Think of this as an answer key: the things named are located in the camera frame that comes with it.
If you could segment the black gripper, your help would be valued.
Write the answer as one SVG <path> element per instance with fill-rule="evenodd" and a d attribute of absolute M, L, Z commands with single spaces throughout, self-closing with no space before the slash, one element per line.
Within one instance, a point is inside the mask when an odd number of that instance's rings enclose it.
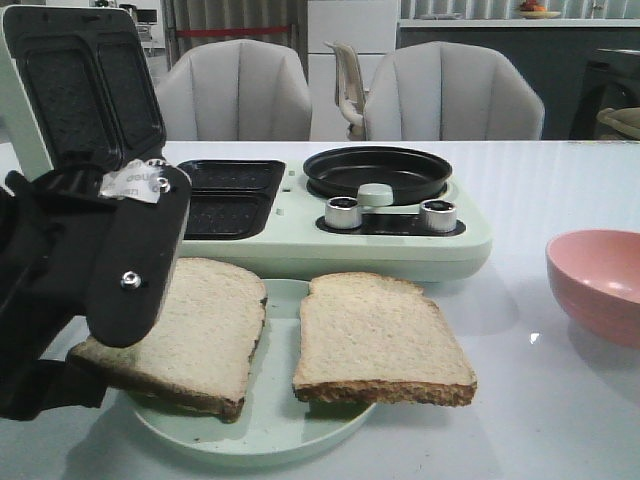
<path fill-rule="evenodd" d="M 29 421 L 67 406 L 98 408 L 107 382 L 89 367 L 43 353 L 77 315 L 91 335 L 126 347 L 154 326 L 186 227 L 188 176 L 161 159 L 105 174 L 91 163 L 34 180 L 12 170 L 1 189 L 1 416 Z M 76 227 L 114 211 L 95 248 Z"/>

